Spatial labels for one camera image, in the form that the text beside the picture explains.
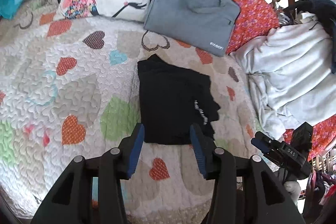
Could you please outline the grey laptop sleeve bag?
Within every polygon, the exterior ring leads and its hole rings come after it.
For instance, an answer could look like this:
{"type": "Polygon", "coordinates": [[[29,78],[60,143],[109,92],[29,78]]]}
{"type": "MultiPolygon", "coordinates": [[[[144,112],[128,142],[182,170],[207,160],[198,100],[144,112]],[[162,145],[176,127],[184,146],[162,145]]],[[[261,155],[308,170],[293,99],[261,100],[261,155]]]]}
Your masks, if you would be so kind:
{"type": "Polygon", "coordinates": [[[222,57],[239,14],[233,0],[151,0],[144,29],[222,57]]]}

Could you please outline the light grey blanket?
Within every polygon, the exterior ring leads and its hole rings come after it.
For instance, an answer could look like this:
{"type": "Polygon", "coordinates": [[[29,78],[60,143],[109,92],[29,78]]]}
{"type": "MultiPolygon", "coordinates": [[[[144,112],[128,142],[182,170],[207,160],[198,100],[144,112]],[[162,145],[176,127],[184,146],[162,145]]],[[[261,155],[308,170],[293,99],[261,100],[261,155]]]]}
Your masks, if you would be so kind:
{"type": "Polygon", "coordinates": [[[248,76],[262,130],[279,139],[335,115],[332,39],[318,21],[272,28],[230,56],[248,76]]]}

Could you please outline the red floral pillow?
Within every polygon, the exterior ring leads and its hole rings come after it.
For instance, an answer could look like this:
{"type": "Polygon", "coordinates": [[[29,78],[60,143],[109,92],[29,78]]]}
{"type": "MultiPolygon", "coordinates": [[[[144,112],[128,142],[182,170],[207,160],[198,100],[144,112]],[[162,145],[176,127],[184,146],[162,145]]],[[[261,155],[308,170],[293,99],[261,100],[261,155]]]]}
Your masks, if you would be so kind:
{"type": "Polygon", "coordinates": [[[269,30],[280,26],[276,13],[265,0],[233,1],[239,5],[240,14],[236,19],[226,54],[236,51],[258,36],[267,35],[269,30]]]}

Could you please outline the heart pattern quilt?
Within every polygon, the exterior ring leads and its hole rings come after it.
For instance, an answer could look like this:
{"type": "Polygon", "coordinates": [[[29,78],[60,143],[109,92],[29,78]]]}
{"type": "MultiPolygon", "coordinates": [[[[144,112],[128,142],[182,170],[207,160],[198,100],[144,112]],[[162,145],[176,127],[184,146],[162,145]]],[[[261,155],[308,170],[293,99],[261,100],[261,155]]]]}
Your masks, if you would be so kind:
{"type": "Polygon", "coordinates": [[[93,17],[54,20],[57,0],[24,3],[1,20],[1,197],[31,219],[65,167],[116,147],[140,120],[137,63],[153,54],[208,75],[220,105],[215,142],[257,153],[260,125],[242,69],[142,24],[93,17]]]}

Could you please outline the black pants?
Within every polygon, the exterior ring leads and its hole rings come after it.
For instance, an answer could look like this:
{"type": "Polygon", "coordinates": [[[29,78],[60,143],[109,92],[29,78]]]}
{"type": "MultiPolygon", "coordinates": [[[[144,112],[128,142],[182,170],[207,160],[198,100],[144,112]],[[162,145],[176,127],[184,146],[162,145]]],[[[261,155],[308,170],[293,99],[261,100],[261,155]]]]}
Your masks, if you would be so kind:
{"type": "Polygon", "coordinates": [[[207,137],[214,137],[211,122],[219,120],[221,107],[211,94],[208,75],[168,64],[157,55],[139,61],[137,68],[146,143],[190,144],[194,123],[207,137]]]}

